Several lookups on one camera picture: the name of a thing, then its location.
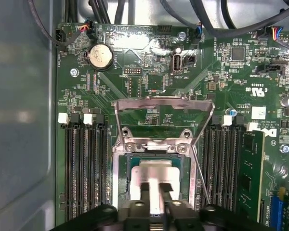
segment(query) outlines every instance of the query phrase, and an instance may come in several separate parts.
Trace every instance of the gray case wall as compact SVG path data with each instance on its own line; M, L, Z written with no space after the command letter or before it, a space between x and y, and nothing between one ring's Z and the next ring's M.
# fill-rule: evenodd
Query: gray case wall
M136 24L179 25L159 0L134 0ZM215 27L225 27L219 0L204 0ZM61 0L35 0L46 28L61 20ZM198 22L188 0L170 0ZM79 19L91 15L79 0ZM117 1L108 2L113 21ZM247 26L286 8L282 0L229 0L234 23ZM123 23L127 22L128 0ZM289 18L279 25L289 29ZM36 28L26 0L0 0L0 231L46 231L54 226L55 53Z

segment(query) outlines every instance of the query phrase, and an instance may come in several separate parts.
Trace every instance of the red and yellow wires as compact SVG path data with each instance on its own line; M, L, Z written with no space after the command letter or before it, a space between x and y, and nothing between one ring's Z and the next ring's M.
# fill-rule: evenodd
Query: red and yellow wires
M272 36L273 41L276 41L279 39L280 32L283 30L283 27L281 26L273 26L272 27Z
M81 32L84 32L84 31L87 30L87 29L89 29L89 26L88 26L87 24L82 25L82 26L79 28L79 30L80 30Z

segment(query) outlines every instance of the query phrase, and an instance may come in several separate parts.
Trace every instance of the blue slot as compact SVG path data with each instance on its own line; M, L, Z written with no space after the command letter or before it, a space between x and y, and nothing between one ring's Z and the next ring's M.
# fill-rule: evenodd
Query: blue slot
M271 198L270 227L275 228L277 231L281 231L283 207L284 202L282 202L278 196Z

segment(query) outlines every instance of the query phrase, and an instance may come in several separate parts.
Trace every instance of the mounting screw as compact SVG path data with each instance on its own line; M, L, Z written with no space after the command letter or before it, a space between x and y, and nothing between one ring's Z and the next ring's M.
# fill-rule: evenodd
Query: mounting screw
M144 203L142 203L142 202L137 202L135 205L136 205L136 206L144 206Z
M79 70L76 68L73 68L70 70L70 74L72 77L77 77L79 75Z
M186 39L186 33L184 31L179 32L178 39L184 41Z
M180 206L180 205L181 205L181 202L180 202L180 201L174 201L173 204L174 204L175 206Z
M189 136L190 136L189 132L186 131L186 132L184 133L184 137L185 137L185 138L188 138Z
M281 153L288 153L288 152L289 152L289 146L283 144L283 145L281 145L281 146L279 147L279 150L280 150Z
M125 145L125 150L127 152L133 152L133 151L135 151L135 145L133 143L127 143Z
M181 143L178 145L178 152L179 153L186 153L186 145Z

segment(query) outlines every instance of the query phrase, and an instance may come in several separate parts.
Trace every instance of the motherboard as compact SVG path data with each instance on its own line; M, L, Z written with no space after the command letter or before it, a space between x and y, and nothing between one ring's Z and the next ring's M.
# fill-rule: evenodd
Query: motherboard
M60 24L57 38L80 26ZM289 32L279 38L289 44ZM289 227L289 50L272 36L92 24L56 68L57 225L168 182L195 210ZM161 211L156 197L150 212Z

